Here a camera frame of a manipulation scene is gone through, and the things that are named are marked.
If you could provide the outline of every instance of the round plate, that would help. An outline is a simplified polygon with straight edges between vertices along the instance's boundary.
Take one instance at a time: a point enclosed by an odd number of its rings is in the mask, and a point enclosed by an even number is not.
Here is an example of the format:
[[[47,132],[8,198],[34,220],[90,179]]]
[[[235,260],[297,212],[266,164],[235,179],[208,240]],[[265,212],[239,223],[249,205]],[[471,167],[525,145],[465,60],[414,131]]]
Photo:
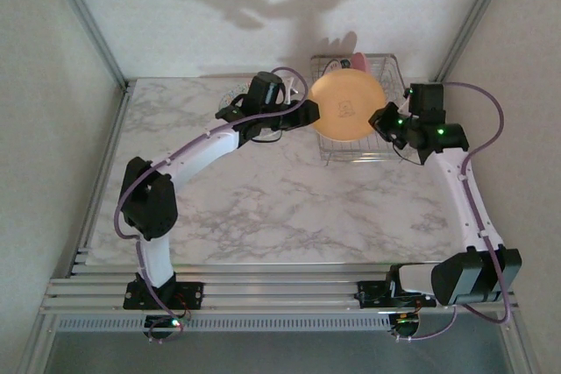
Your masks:
[[[368,123],[374,111],[386,106],[382,86],[370,75],[356,69],[340,69],[319,78],[309,91],[309,99],[319,106],[316,131],[337,141],[352,141],[371,134]]]

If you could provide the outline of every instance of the pink object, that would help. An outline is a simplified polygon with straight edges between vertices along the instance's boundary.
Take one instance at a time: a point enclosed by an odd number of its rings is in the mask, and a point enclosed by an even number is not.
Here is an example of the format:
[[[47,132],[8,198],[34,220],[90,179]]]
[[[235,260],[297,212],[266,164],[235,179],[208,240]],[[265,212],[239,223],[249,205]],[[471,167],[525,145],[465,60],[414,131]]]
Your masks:
[[[351,56],[351,67],[370,74],[370,62],[364,53],[355,53]]]

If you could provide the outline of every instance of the marble surface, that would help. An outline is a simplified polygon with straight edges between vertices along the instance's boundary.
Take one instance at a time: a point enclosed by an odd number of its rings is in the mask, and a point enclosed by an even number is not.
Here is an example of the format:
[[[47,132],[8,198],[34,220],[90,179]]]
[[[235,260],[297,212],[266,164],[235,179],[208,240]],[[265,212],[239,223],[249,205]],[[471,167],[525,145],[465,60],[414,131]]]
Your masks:
[[[199,135],[240,78],[142,79],[124,121],[88,265],[136,263],[112,214],[126,163],[153,159]],[[407,162],[320,160],[311,128],[272,145],[247,144],[202,170],[178,194],[176,264],[394,263],[449,257],[440,194]],[[125,232],[132,229],[122,223]]]

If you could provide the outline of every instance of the dish rack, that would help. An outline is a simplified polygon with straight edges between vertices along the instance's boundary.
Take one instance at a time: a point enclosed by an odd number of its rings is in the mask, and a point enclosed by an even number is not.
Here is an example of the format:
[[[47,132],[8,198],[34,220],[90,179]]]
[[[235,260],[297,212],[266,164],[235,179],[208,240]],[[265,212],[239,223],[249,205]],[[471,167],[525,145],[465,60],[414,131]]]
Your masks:
[[[370,72],[384,89],[387,100],[395,102],[398,107],[401,106],[405,102],[403,97],[405,83],[401,76],[397,58],[390,53],[369,53],[366,57],[370,61]],[[313,82],[322,77],[323,70],[330,61],[350,58],[350,54],[339,56],[318,54],[313,56],[310,60]],[[330,161],[377,162],[401,159],[395,153],[392,145],[375,132],[352,142],[334,141],[318,133],[317,142],[322,160],[327,161],[326,165]],[[406,146],[403,151],[400,151],[400,154],[402,157],[408,158],[412,151],[409,146]]]

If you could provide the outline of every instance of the wire basket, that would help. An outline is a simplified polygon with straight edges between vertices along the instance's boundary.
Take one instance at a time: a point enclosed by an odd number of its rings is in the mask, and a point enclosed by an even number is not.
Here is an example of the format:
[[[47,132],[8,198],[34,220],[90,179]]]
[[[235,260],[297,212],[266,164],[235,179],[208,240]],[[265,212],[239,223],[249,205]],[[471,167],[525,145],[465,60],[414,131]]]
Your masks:
[[[370,72],[384,89],[387,100],[401,106],[405,102],[403,91],[405,83],[401,76],[397,58],[390,53],[366,55],[370,61]],[[311,58],[311,73],[313,82],[323,75],[323,70],[332,60],[350,59],[351,55],[323,55],[318,54]],[[351,161],[351,162],[376,162],[390,159],[401,159],[394,151],[391,144],[382,139],[377,133],[352,142],[338,142],[317,134],[319,152],[323,160],[327,161]],[[406,147],[401,155],[408,157],[412,149]]]

